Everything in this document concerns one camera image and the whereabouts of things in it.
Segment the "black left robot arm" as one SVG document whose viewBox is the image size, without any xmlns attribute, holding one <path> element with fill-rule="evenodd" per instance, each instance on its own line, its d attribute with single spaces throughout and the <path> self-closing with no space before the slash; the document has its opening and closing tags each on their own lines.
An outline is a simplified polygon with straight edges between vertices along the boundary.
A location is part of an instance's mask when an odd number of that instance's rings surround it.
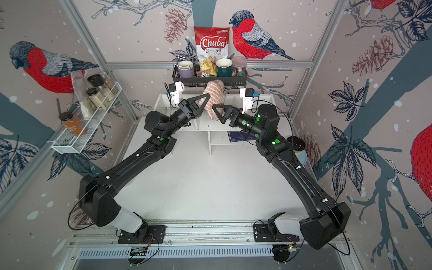
<svg viewBox="0 0 432 270">
<path fill-rule="evenodd" d="M 208 93 L 182 100 L 171 116 L 150 112 L 145 118 L 145 130 L 151 136 L 138 150 L 106 172 L 81 179 L 77 206 L 97 227 L 114 226 L 131 234 L 145 228 L 143 218 L 123 209 L 114 198 L 144 169 L 173 150 L 176 143 L 173 135 L 191 120 L 199 118 L 209 100 Z"/>
</svg>

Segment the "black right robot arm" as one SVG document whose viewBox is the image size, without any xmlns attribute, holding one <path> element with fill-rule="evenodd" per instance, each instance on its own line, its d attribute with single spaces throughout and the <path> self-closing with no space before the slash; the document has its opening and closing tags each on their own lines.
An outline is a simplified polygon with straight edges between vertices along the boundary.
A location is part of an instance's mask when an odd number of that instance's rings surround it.
<svg viewBox="0 0 432 270">
<path fill-rule="evenodd" d="M 258 107 L 254 116 L 230 105 L 213 105 L 221 123 L 239 128 L 255 137 L 258 152 L 287 180 L 303 203 L 308 218 L 299 222 L 302 236 L 316 250 L 344 234 L 351 215 L 346 203 L 325 192 L 297 158 L 294 147 L 278 132 L 280 116 L 271 103 Z"/>
</svg>

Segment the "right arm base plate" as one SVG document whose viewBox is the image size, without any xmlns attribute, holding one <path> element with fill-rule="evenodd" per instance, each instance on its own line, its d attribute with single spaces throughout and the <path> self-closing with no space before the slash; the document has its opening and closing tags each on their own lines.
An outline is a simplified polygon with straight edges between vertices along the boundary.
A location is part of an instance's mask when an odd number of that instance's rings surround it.
<svg viewBox="0 0 432 270">
<path fill-rule="evenodd" d="M 257 222 L 253 224 L 254 241 L 256 243 L 275 243 L 300 241 L 300 237 L 291 234 L 282 234 L 276 228 L 270 229 L 267 223 Z"/>
</svg>

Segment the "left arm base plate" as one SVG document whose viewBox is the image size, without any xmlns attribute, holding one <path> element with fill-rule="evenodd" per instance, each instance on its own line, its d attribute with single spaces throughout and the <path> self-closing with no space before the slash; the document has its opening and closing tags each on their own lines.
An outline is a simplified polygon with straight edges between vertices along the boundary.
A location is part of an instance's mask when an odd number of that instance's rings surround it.
<svg viewBox="0 0 432 270">
<path fill-rule="evenodd" d="M 164 241 L 167 226 L 147 225 L 135 233 L 120 230 L 118 244 L 162 244 Z"/>
</svg>

